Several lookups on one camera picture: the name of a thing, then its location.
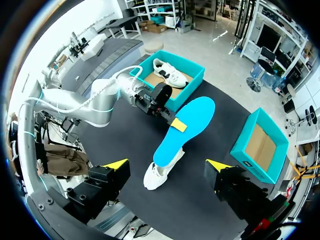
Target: computer monitor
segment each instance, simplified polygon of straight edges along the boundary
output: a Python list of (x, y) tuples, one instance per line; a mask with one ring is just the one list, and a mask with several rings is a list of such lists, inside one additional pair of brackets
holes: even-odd
[(280, 34), (275, 30), (262, 23), (256, 40), (256, 45), (260, 48), (266, 47), (274, 53), (280, 44), (281, 38)]

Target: teal box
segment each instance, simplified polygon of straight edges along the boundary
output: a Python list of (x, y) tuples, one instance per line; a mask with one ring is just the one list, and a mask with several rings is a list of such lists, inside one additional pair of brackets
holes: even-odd
[(154, 21), (155, 24), (163, 24), (165, 22), (165, 18), (163, 16), (152, 16), (151, 21)]
[(158, 7), (156, 10), (157, 12), (165, 12), (166, 10), (172, 9), (172, 6), (162, 6)]
[[(180, 72), (193, 78), (193, 80), (179, 93), (178, 96), (176, 96), (176, 98), (173, 99), (170, 97), (170, 99), (166, 102), (165, 106), (171, 111), (176, 112), (203, 81), (205, 68), (181, 56), (159, 50), (140, 63), (143, 71), (138, 79), (148, 85), (151, 90), (153, 90), (155, 86), (152, 86), (150, 83), (144, 81), (144, 79), (154, 71), (154, 59), (160, 59), (166, 63), (169, 63)], [(130, 72), (130, 75), (135, 76), (138, 71), (139, 69), (135, 68)]]
[[(270, 137), (276, 147), (267, 172), (245, 153), (256, 124)], [(242, 132), (230, 154), (261, 182), (275, 184), (284, 166), (288, 147), (289, 141), (280, 128), (262, 108), (258, 108), (247, 118)]]

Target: gray floor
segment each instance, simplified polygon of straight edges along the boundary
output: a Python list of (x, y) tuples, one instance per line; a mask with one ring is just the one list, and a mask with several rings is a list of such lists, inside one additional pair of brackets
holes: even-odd
[[(201, 31), (192, 30), (185, 34), (175, 32), (173, 29), (156, 34), (142, 32), (137, 39), (144, 43), (161, 41), (164, 43), (164, 50), (190, 59), (205, 67), (204, 79), (219, 88), (249, 112), (257, 108), (263, 108), (284, 133), (285, 120), (287, 118), (298, 119), (295, 112), (286, 114), (281, 104), (281, 99), (272, 90), (263, 88), (260, 93), (252, 91), (246, 84), (246, 78), (250, 76), (250, 70), (254, 63), (246, 58), (240, 58), (240, 53), (234, 51), (229, 54), (234, 46), (234, 31), (237, 22), (217, 17), (217, 21), (196, 18), (196, 28)], [(296, 135), (289, 139), (288, 158), (296, 161)], [(285, 179), (292, 175), (292, 168), (289, 167)], [(145, 240), (170, 239), (157, 231), (151, 232)]]

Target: brown pants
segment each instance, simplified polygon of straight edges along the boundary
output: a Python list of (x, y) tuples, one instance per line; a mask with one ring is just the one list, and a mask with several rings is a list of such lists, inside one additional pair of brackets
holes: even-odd
[(88, 175), (89, 160), (85, 153), (53, 144), (45, 145), (44, 149), (49, 174), (54, 176)]

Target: blue insole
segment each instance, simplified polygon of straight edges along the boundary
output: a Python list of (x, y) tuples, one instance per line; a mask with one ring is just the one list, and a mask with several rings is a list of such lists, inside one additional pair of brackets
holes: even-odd
[(175, 116), (187, 125), (187, 128), (181, 132), (173, 126), (169, 127), (153, 155), (154, 163), (159, 167), (167, 166), (187, 141), (205, 130), (214, 116), (215, 108), (215, 102), (206, 96), (198, 97), (181, 108)]

